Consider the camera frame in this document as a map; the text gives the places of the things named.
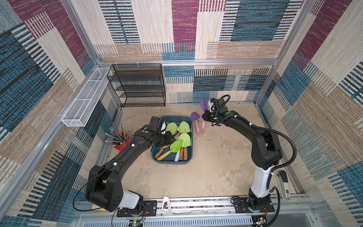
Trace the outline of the purple shovel pink handle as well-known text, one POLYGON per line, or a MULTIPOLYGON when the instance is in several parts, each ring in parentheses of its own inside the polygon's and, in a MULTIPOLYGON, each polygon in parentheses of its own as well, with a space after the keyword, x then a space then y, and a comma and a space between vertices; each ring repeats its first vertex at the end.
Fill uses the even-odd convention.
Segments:
POLYGON ((199 128, 200 115, 197 112, 192 112, 190 118, 194 121, 196 132, 200 133, 200 128, 199 128))
MULTIPOLYGON (((201 100, 200 100, 200 104, 201 104, 201 109, 203 110, 203 112, 204 112, 204 113, 205 113, 205 112, 207 112, 207 111, 208 111, 208 109, 209 109, 209 106, 208 106, 207 101, 206 101, 206 100, 204 100, 204 99, 201 99, 201 100)), ((202 129, 205 129, 205 125, 206 125, 206 121, 205 121, 205 119, 204 119, 204 116, 202 116, 202 126, 201 126, 201 128, 202 128, 202 129)))

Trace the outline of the green shovel wooden handle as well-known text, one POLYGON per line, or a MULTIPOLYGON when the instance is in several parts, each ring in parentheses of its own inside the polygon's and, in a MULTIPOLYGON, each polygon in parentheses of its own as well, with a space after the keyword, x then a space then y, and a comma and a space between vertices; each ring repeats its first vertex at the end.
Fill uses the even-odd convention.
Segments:
POLYGON ((175 135, 177 133, 177 124, 174 123, 174 122, 171 122, 169 123, 167 126, 166 126, 166 132, 170 132, 172 135, 175 135))

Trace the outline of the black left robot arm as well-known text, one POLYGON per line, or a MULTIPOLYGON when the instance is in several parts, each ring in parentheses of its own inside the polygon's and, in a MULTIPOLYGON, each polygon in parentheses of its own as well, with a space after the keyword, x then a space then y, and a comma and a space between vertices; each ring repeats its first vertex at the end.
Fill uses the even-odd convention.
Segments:
POLYGON ((123 199, 122 178, 133 162, 151 146, 163 147, 174 142, 170 132, 140 129, 121 153, 91 168, 86 187, 86 200, 107 211, 114 211, 123 199))

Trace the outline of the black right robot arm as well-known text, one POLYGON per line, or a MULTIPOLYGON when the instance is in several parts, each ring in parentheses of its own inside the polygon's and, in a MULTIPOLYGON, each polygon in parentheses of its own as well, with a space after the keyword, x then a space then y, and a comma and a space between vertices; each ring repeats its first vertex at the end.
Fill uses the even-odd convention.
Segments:
POLYGON ((294 142, 279 131, 252 124, 235 111, 220 114, 206 111, 202 117, 213 125, 223 124, 236 130, 251 142, 251 158, 255 164, 255 177, 252 187, 249 189, 247 204, 252 212, 262 210, 270 201, 272 190, 269 186, 275 170, 292 164, 296 159, 297 149, 294 142), (283 157, 279 136, 290 143, 293 151, 292 157, 283 164, 279 164, 283 157))

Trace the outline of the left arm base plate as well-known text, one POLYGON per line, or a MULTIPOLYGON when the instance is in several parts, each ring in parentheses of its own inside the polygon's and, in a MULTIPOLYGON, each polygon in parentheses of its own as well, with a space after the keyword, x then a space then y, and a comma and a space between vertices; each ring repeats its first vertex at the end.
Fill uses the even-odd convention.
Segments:
POLYGON ((135 209, 122 208, 117 211, 118 218, 128 217, 154 217, 157 214, 157 200, 146 200, 142 204, 138 204, 135 209))

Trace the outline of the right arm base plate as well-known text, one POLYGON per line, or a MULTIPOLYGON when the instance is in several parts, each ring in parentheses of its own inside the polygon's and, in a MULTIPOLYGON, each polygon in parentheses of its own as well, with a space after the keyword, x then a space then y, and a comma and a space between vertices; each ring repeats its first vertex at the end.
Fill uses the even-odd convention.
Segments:
POLYGON ((253 196, 233 196, 230 199, 236 213, 272 213, 275 207, 269 196, 254 198, 253 196))

